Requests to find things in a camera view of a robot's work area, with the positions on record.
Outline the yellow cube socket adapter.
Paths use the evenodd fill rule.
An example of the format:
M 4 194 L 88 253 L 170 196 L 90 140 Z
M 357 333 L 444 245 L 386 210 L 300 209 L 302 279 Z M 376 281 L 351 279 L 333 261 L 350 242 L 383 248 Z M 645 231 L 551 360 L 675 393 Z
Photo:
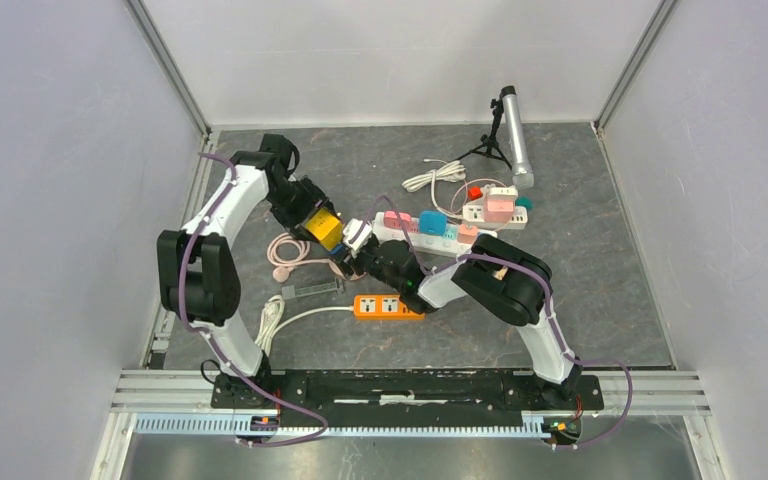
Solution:
M 326 250 L 333 251 L 342 244 L 343 223 L 336 213 L 319 208 L 303 223 L 304 229 Z

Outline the pink round power socket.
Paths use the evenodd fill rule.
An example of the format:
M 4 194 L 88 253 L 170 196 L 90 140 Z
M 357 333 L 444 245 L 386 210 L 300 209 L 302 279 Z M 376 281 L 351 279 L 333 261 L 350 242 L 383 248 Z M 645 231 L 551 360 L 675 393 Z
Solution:
M 344 280 L 355 281 L 366 275 L 358 259 L 350 254 L 329 257 L 328 261 L 335 274 L 341 276 Z

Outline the blue cube socket adapter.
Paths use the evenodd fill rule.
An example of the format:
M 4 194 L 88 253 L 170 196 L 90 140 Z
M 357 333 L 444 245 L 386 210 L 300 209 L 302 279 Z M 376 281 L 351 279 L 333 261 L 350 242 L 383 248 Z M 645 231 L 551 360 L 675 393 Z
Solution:
M 328 254 L 333 258 L 343 258 L 347 254 L 347 247 L 343 243 L 338 243 Z

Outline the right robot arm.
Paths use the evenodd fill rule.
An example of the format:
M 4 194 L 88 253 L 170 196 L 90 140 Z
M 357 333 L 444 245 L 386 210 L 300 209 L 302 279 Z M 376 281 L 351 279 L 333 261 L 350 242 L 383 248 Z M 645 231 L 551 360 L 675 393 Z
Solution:
M 425 271 L 405 240 L 367 241 L 350 266 L 393 288 L 416 314 L 433 313 L 462 297 L 516 328 L 532 360 L 540 400 L 562 408 L 578 393 L 582 367 L 556 318 L 551 269 L 540 258 L 482 234 L 453 263 Z

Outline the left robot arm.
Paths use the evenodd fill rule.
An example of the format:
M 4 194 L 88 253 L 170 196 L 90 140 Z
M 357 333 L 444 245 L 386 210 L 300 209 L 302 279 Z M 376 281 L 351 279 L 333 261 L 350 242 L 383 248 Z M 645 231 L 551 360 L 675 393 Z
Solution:
M 309 223 L 333 203 L 310 179 L 295 178 L 298 148 L 285 136 L 266 134 L 255 151 L 238 151 L 222 162 L 226 174 L 208 203 L 183 227 L 157 239 L 161 304 L 184 328 L 199 335 L 220 370 L 237 377 L 235 392 L 250 407 L 274 394 L 267 355 L 239 317 L 241 281 L 231 247 L 253 209 L 266 201 L 291 238 L 332 251 L 338 241 L 317 238 Z

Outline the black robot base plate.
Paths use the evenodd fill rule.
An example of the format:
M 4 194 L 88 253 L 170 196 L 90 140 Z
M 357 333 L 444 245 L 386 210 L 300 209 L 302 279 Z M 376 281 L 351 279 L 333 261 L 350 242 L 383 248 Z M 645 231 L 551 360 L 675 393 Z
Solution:
M 249 409 L 263 419 L 276 407 L 285 428 L 508 427 L 524 412 L 600 411 L 599 380 L 577 373 L 553 386 L 529 370 L 509 368 L 275 371 L 260 386 L 282 402 L 221 373 L 212 380 L 215 409 Z

